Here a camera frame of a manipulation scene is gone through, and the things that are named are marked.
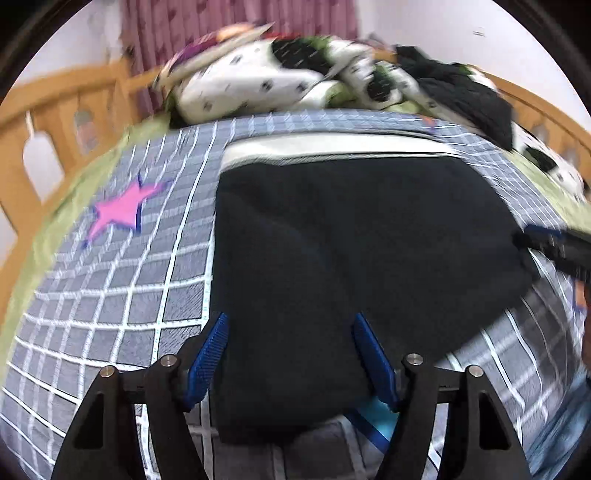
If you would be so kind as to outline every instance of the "metal screw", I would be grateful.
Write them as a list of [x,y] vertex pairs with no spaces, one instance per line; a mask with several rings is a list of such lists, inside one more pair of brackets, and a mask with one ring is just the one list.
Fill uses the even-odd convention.
[[109,378],[115,373],[115,367],[113,365],[107,365],[100,369],[100,376],[103,378]]
[[423,357],[418,353],[409,353],[407,355],[407,362],[417,367],[423,363]]
[[480,368],[478,365],[470,365],[468,367],[468,373],[473,377],[479,378],[484,375],[484,370]]
[[177,362],[177,358],[174,355],[164,355],[160,359],[160,365],[163,367],[171,367]]

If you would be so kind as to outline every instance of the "pink curtain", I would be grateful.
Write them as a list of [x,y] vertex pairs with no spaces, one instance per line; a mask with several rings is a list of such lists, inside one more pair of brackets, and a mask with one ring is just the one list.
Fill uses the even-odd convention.
[[[165,63],[196,38],[236,22],[275,22],[282,34],[357,36],[355,0],[124,0],[124,44],[134,74]],[[138,94],[144,115],[162,98]]]

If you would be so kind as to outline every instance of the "white wall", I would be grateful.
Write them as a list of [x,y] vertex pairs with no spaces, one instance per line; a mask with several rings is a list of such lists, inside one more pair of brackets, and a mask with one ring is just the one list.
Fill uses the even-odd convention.
[[544,47],[493,0],[357,0],[362,35],[471,63],[541,96],[591,131],[591,116]]
[[92,0],[40,48],[16,84],[59,69],[117,59],[121,56],[120,34],[119,0]]

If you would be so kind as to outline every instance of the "wooden bed frame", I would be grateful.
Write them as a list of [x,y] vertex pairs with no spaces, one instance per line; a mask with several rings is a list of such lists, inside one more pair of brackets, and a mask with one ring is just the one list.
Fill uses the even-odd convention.
[[[159,69],[139,76],[129,74],[125,59],[110,65],[74,69],[14,87],[0,105],[0,206],[17,241],[0,270],[0,327],[12,288],[43,219],[55,210],[75,175],[92,159],[107,152],[126,127],[139,122],[134,96],[149,86]],[[504,79],[488,75],[513,104],[517,121],[526,129],[543,126],[548,145],[578,159],[578,168],[591,183],[591,134],[552,104]],[[92,114],[97,143],[87,154],[80,151],[74,115]],[[36,131],[53,140],[65,178],[44,203],[39,200],[22,160],[31,114]]]

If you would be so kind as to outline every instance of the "pink star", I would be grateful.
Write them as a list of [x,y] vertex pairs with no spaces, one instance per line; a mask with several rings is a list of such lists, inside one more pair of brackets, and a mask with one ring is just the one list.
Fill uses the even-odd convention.
[[163,191],[165,183],[142,185],[138,178],[121,195],[94,205],[96,220],[88,231],[86,242],[94,240],[110,223],[139,232],[141,228],[142,202]]

